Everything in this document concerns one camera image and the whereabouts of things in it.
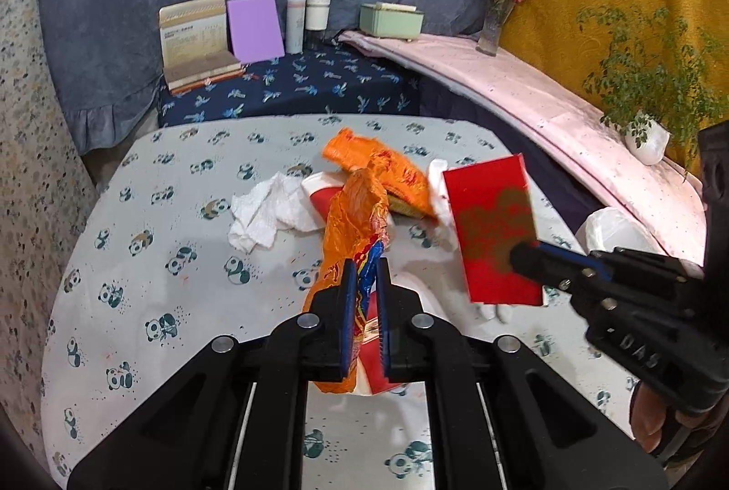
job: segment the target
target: metal rivet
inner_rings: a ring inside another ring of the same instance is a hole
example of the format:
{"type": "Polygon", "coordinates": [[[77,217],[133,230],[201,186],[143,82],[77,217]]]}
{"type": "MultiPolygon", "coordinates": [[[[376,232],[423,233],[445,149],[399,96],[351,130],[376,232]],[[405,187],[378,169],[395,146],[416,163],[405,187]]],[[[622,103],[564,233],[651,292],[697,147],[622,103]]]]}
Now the metal rivet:
{"type": "Polygon", "coordinates": [[[299,327],[304,328],[304,330],[310,330],[312,327],[318,326],[318,315],[301,314],[296,320],[296,323],[299,327]]]}
{"type": "Polygon", "coordinates": [[[502,336],[497,341],[498,348],[504,352],[516,352],[521,348],[520,341],[514,336],[502,336]]]}
{"type": "Polygon", "coordinates": [[[411,322],[419,330],[427,330],[429,327],[433,327],[435,320],[433,319],[432,315],[417,314],[413,315],[411,322]]]}
{"type": "Polygon", "coordinates": [[[235,343],[233,343],[231,336],[218,336],[210,343],[210,347],[213,349],[214,352],[217,352],[218,354],[225,354],[226,352],[230,352],[234,345],[235,343]]]}

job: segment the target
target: white tumbler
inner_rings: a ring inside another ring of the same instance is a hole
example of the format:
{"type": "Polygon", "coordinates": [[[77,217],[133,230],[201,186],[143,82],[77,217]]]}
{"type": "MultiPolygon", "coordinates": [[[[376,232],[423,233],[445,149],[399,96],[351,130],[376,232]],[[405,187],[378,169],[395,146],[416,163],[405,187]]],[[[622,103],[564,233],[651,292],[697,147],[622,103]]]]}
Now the white tumbler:
{"type": "Polygon", "coordinates": [[[304,46],[307,50],[318,50],[322,47],[331,2],[332,0],[306,0],[304,46]]]}
{"type": "Polygon", "coordinates": [[[286,53],[301,54],[304,51],[304,13],[306,0],[286,2],[286,53]]]}

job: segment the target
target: orange snack bag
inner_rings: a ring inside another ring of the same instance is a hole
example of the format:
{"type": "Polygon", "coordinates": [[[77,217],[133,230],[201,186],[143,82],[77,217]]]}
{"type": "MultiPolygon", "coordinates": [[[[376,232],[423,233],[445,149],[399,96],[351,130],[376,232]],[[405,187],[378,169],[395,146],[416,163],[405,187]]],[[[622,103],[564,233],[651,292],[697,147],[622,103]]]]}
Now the orange snack bag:
{"type": "Polygon", "coordinates": [[[352,173],[329,206],[323,234],[322,267],[318,280],[306,295],[303,310],[308,311],[318,291],[340,283],[347,258],[352,258],[357,268],[357,300],[349,376],[342,383],[316,383],[325,393],[352,392],[356,385],[357,357],[365,333],[375,265],[388,243],[387,213],[387,192],[370,169],[352,173]]]}
{"type": "Polygon", "coordinates": [[[434,217],[428,180],[405,155],[374,138],[365,138],[343,128],[322,151],[323,158],[347,171],[369,167],[385,189],[423,214],[434,217]]]}

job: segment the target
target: purple notebook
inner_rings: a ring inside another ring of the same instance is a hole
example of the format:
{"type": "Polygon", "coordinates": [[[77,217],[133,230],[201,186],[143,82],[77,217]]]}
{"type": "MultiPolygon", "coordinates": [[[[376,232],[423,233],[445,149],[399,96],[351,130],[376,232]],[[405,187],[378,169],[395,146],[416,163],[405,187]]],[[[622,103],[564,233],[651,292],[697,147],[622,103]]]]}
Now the purple notebook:
{"type": "Polygon", "coordinates": [[[276,0],[229,0],[232,53],[243,64],[283,56],[276,0]]]}

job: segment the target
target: green box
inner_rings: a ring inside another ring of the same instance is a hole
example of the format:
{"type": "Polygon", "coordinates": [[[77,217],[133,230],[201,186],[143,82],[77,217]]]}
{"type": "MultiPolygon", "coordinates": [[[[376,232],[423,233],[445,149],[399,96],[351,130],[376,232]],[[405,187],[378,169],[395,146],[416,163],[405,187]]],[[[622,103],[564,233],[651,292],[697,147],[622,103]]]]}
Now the green box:
{"type": "Polygon", "coordinates": [[[414,40],[420,36],[423,15],[421,10],[410,12],[364,4],[359,10],[359,29],[369,36],[414,40]]]}

